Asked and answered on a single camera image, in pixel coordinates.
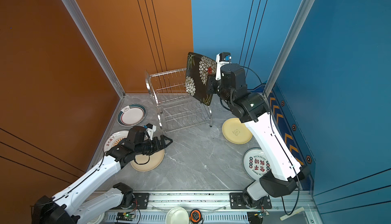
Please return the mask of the black square floral plate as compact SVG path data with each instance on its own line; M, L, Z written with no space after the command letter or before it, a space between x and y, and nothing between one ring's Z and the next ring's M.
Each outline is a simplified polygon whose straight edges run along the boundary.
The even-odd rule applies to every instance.
M216 75L216 61L189 52L187 56L185 90L186 92L206 106L210 106L212 94L207 93L210 76Z

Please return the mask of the silver wire dish rack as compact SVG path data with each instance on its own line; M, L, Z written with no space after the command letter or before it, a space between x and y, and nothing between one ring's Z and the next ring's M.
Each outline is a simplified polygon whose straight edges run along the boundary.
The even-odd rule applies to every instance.
M155 74L145 72L148 93L157 110L159 126L165 133L212 123L209 106L192 97L193 81L186 68Z

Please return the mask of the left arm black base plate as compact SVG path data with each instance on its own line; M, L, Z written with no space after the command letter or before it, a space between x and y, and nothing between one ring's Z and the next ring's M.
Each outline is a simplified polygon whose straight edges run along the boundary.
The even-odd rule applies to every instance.
M124 195L121 209L140 209L145 210L148 207L150 194L147 192L142 193L127 193Z

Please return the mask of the cream beige round plate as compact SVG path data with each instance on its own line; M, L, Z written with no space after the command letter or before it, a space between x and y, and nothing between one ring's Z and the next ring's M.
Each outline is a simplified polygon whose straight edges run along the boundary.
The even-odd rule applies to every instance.
M148 172L160 165L165 156L165 150L160 150L150 156L137 155L135 160L131 162L131 166L139 172Z

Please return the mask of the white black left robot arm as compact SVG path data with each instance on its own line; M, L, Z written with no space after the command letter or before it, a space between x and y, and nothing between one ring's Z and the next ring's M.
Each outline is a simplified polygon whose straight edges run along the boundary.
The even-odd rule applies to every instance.
M34 224L86 224L114 207L136 207L133 189L117 183L102 195L87 198L110 177L120 172L138 155L151 156L167 148L173 140L154 136L152 124L132 127L126 138L111 147L102 160L74 183L52 197L41 197L32 207Z

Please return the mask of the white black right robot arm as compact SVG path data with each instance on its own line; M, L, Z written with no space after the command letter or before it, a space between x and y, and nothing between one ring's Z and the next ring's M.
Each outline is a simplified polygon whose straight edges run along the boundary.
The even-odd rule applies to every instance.
M249 129L270 163L270 170L244 189L246 206L255 208L266 196L279 198L300 190L300 181L310 174L310 169L301 165L283 142L267 100L247 90L245 70L238 64L218 63L216 75L208 80L207 92L226 101L231 113Z

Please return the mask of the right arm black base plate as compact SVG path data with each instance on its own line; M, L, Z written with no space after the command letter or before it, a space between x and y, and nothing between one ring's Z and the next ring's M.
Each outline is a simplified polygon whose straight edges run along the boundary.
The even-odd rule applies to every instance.
M231 209L272 209L268 195L256 201L243 192L232 192L229 194L229 197Z

